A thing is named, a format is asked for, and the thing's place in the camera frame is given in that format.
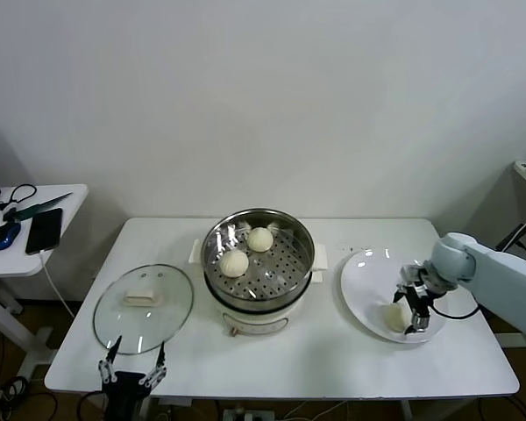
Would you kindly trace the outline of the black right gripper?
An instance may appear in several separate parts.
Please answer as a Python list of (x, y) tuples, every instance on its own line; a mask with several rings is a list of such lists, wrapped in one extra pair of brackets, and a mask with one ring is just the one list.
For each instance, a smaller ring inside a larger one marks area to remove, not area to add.
[(425, 332), (430, 325), (430, 307), (435, 300), (442, 297), (442, 294), (427, 289), (424, 283), (398, 283), (392, 303), (398, 303), (406, 298), (412, 311), (410, 325), (404, 333), (408, 335)]

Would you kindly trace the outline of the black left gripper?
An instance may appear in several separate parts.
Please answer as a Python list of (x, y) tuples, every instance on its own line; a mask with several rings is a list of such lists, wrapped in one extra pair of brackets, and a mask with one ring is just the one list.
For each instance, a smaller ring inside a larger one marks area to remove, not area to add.
[(165, 366), (165, 347), (160, 344), (154, 368), (146, 375), (113, 369), (122, 336), (109, 347), (106, 357), (98, 362), (98, 371), (102, 381), (102, 392), (108, 402), (104, 412), (106, 421), (131, 421), (138, 405), (150, 395), (167, 375)]

